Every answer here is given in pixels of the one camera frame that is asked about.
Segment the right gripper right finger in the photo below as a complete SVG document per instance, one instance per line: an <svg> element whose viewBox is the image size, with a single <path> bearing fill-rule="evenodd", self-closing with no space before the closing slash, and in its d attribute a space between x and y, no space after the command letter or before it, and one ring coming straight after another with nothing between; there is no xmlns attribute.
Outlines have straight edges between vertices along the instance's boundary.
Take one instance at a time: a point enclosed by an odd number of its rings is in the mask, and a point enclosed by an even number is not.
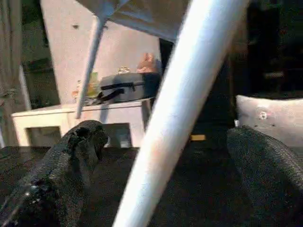
<svg viewBox="0 0 303 227"><path fill-rule="evenodd" d="M303 225L303 165L279 140L248 126L228 130L227 149L253 206L247 227Z"/></svg>

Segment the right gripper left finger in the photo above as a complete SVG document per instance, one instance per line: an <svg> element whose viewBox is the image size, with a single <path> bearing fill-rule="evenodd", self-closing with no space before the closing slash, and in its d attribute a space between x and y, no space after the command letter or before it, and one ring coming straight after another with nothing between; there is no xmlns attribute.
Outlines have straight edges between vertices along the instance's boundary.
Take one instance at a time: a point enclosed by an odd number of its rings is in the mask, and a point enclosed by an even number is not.
<svg viewBox="0 0 303 227"><path fill-rule="evenodd" d="M21 178L0 208L2 227L75 227L108 136L87 120L70 129Z"/></svg>

